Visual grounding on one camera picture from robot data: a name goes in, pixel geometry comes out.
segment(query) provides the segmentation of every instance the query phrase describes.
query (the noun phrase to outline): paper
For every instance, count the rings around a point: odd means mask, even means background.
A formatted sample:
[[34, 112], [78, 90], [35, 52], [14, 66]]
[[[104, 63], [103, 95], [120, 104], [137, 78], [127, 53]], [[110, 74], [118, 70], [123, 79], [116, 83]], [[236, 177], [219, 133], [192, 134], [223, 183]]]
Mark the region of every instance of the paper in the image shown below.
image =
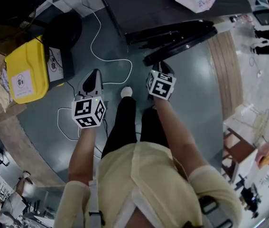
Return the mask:
[[64, 72], [63, 69], [61, 68], [63, 66], [63, 62], [62, 57], [60, 55], [60, 50], [52, 47], [50, 49], [51, 51], [49, 51], [50, 57], [48, 60], [48, 73], [50, 82], [53, 82], [64, 78]]
[[15, 99], [34, 93], [30, 70], [15, 75], [11, 80]]
[[10, 104], [10, 94], [1, 85], [1, 83], [0, 83], [0, 104], [3, 108], [3, 111], [6, 112]]

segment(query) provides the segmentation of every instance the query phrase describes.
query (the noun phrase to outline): gray floor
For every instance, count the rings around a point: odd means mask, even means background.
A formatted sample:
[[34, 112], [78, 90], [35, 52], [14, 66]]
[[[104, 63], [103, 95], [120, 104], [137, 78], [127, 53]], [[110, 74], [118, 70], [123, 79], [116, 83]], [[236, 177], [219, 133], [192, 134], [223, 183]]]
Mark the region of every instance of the gray floor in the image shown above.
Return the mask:
[[[150, 67], [143, 65], [143, 53], [128, 53], [127, 46], [118, 36], [107, 11], [98, 11], [102, 29], [93, 50], [104, 59], [127, 58], [133, 62], [133, 71], [125, 85], [133, 88], [133, 97], [137, 100], [137, 131], [140, 131], [140, 119], [144, 109], [150, 106], [147, 101], [146, 78]], [[90, 44], [99, 28], [95, 16], [83, 19], [83, 32], [72, 49], [75, 77], [70, 83], [77, 87], [79, 81], [92, 69], [102, 72], [104, 82], [121, 82], [129, 71], [128, 62], [105, 63], [90, 52]], [[200, 44], [186, 52], [166, 60], [173, 67], [177, 82], [170, 99], [176, 113], [188, 125], [194, 134], [197, 145], [205, 158], [216, 168], [222, 160], [223, 127], [221, 100], [207, 44]], [[108, 101], [106, 118], [111, 131], [120, 101], [121, 85], [105, 85], [105, 101]], [[65, 84], [55, 87], [45, 97], [27, 105], [27, 110], [18, 118], [28, 137], [51, 168], [64, 180], [67, 180], [67, 168], [74, 150], [75, 141], [66, 139], [59, 131], [57, 110], [59, 107], [71, 107], [72, 88]], [[71, 119], [70, 110], [62, 110], [59, 125], [67, 136], [77, 139], [77, 127]], [[103, 149], [106, 135], [103, 126], [98, 128], [96, 145]]]

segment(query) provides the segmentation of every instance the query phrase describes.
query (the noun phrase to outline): white cable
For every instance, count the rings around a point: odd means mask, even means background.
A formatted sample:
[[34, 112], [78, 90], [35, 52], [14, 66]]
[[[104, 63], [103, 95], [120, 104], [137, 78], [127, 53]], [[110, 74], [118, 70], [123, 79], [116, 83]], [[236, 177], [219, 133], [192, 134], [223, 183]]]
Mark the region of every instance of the white cable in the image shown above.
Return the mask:
[[94, 39], [93, 39], [93, 41], [91, 42], [91, 45], [90, 45], [90, 50], [91, 50], [92, 54], [93, 54], [97, 59], [99, 59], [99, 60], [101, 60], [101, 61], [103, 61], [103, 62], [116, 62], [116, 61], [127, 61], [127, 62], [130, 62], [130, 71], [129, 71], [129, 73], [128, 73], [127, 78], [126, 78], [123, 82], [121, 82], [121, 83], [108, 82], [108, 83], [103, 83], [103, 85], [122, 85], [122, 84], [124, 84], [124, 83], [128, 80], [128, 78], [129, 78], [129, 76], [130, 76], [130, 74], [131, 74], [131, 72], [132, 72], [132, 62], [131, 62], [130, 60], [128, 60], [128, 59], [124, 59], [124, 58], [123, 58], [123, 59], [105, 60], [105, 59], [101, 59], [101, 58], [99, 58], [98, 56], [95, 55], [95, 53], [94, 53], [93, 50], [92, 50], [92, 45], [93, 45], [93, 42], [95, 41], [96, 37], [98, 36], [98, 34], [99, 34], [100, 31], [101, 31], [102, 23], [101, 23], [101, 21], [98, 19], [98, 17], [96, 16], [95, 12], [94, 12], [92, 9], [91, 9], [91, 11], [92, 11], [92, 13], [95, 15], [95, 17], [97, 18], [97, 20], [98, 20], [98, 22], [99, 22], [99, 24], [100, 24], [100, 28], [98, 29], [98, 32], [96, 33], [96, 35], [95, 35], [95, 37], [94, 37]]
[[[68, 109], [68, 110], [71, 110], [71, 108], [69, 108], [69, 107], [61, 107], [61, 108], [59, 108], [58, 109], [58, 111], [57, 111], [57, 127], [58, 127], [58, 129], [59, 129], [59, 131], [68, 139], [68, 140], [70, 140], [70, 141], [78, 141], [78, 139], [70, 139], [64, 132], [63, 132], [63, 130], [59, 127], [59, 124], [58, 124], [58, 117], [59, 117], [59, 111], [60, 110], [62, 110], [62, 109]], [[100, 157], [98, 157], [98, 156], [96, 156], [95, 154], [94, 154], [94, 157], [95, 158], [97, 158], [97, 159], [101, 159]]]
[[71, 140], [71, 141], [78, 141], [78, 139], [70, 139], [70, 138], [63, 132], [63, 130], [61, 130], [61, 128], [59, 127], [59, 124], [58, 124], [58, 117], [59, 117], [59, 111], [62, 110], [62, 109], [69, 109], [69, 110], [71, 110], [71, 108], [68, 108], [68, 107], [61, 107], [61, 108], [58, 109], [58, 111], [57, 111], [57, 127], [58, 127], [59, 131], [61, 131], [62, 134], [63, 134], [68, 140]]

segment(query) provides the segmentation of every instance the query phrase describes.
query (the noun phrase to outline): black table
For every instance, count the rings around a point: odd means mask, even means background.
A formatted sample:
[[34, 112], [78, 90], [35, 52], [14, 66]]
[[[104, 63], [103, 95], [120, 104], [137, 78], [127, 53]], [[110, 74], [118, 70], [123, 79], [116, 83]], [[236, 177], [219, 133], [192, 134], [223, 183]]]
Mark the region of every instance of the black table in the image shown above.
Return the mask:
[[192, 20], [250, 13], [247, 0], [216, 0], [212, 8], [194, 13], [175, 0], [103, 0], [118, 29], [131, 33]]

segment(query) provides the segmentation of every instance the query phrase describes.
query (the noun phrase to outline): yellow box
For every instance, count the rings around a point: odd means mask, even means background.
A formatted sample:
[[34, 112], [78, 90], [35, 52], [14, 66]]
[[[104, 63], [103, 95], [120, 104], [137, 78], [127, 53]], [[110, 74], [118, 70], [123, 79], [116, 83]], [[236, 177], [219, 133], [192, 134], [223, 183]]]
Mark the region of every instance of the yellow box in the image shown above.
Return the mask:
[[6, 56], [10, 94], [19, 104], [45, 96], [49, 89], [44, 45], [36, 38]]

